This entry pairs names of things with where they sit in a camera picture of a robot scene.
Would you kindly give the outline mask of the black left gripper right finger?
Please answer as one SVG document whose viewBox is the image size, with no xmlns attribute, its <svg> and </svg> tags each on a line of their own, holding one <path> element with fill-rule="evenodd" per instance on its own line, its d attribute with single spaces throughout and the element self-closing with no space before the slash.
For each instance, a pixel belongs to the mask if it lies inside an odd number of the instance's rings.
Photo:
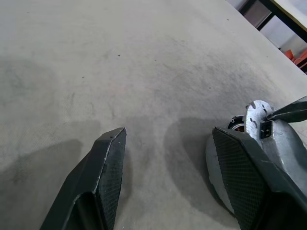
<svg viewBox="0 0 307 230">
<path fill-rule="evenodd" d="M 212 131 L 222 181 L 241 230 L 307 230 L 307 195 L 250 136 Z"/>
</svg>

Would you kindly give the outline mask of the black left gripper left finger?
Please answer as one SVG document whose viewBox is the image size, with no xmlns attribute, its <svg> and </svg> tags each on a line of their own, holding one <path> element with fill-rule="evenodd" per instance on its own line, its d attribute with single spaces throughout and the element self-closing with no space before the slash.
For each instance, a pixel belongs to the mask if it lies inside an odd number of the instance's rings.
<svg viewBox="0 0 307 230">
<path fill-rule="evenodd" d="M 40 230 L 113 230 L 125 146 L 124 127 L 101 135 L 65 179 Z"/>
</svg>

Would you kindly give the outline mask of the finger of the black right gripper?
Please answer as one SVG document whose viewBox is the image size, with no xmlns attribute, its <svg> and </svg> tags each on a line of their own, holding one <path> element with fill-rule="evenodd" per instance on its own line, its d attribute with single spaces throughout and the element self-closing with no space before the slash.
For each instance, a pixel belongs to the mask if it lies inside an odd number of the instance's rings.
<svg viewBox="0 0 307 230">
<path fill-rule="evenodd" d="M 267 115 L 267 120 L 282 120 L 287 123 L 307 120 L 307 96 Z"/>
</svg>

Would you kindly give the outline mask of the orange stool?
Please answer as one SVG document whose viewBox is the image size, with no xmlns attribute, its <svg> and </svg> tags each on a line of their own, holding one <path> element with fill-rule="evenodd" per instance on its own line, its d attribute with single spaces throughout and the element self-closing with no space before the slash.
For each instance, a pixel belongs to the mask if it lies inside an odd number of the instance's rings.
<svg viewBox="0 0 307 230">
<path fill-rule="evenodd" d="M 299 57 L 295 57 L 291 50 L 284 52 L 285 56 L 290 59 L 298 68 L 307 74 L 307 49 Z"/>
</svg>

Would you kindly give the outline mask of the black metal rack frame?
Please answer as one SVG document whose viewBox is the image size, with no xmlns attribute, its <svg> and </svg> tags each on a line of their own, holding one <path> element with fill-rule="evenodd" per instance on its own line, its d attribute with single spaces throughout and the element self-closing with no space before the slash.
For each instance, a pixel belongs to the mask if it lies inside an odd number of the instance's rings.
<svg viewBox="0 0 307 230">
<path fill-rule="evenodd" d="M 307 14 L 296 8 L 289 0 L 245 0 L 239 9 L 243 16 L 259 1 L 271 13 L 256 27 L 259 31 L 274 17 L 279 18 L 296 35 L 307 43 Z"/>
</svg>

